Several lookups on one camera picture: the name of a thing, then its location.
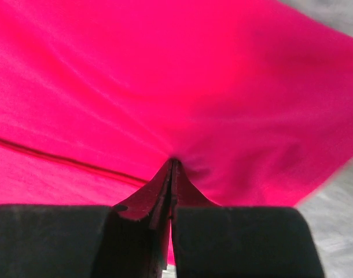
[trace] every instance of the gray fabric background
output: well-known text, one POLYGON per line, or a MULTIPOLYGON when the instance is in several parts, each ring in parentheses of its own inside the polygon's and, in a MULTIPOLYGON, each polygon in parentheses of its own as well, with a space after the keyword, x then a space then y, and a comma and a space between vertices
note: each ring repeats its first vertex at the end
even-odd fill
MULTIPOLYGON (((281 0, 353 36, 353 0, 281 0)), ((307 198, 299 210, 310 224, 327 278, 353 278, 353 161, 307 198)), ((164 278, 175 277, 169 266, 164 278)))

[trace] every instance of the garment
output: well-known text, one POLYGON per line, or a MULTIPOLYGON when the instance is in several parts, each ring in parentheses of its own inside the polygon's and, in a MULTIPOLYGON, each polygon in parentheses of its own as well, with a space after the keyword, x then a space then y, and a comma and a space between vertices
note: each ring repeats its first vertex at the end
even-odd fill
POLYGON ((353 38, 275 0, 0 1, 0 203, 116 204, 169 157, 296 204, 353 157, 353 38))

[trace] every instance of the gray surface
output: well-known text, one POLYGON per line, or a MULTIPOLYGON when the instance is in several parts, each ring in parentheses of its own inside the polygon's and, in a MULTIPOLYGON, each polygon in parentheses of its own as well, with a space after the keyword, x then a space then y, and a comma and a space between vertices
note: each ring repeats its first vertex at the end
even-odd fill
MULTIPOLYGON (((353 36, 353 0, 281 0, 353 36)), ((307 218, 327 278, 353 278, 353 161, 299 206, 307 218)), ((175 277, 170 266, 164 278, 175 277)))

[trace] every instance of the bright pink cloth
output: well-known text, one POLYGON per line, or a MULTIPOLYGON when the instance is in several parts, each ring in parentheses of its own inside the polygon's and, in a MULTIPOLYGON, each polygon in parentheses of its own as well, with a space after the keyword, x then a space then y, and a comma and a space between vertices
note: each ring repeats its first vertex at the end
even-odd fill
POLYGON ((353 39, 275 0, 0 1, 0 203, 115 204, 170 156, 294 205, 353 156, 353 39))

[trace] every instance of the red cloth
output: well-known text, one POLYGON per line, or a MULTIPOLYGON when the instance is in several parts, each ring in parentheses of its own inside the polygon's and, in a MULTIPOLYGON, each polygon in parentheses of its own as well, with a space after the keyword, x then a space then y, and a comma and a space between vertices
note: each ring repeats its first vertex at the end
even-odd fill
POLYGON ((353 156, 353 38, 275 0, 0 1, 0 203, 115 204, 170 156, 296 204, 353 156))

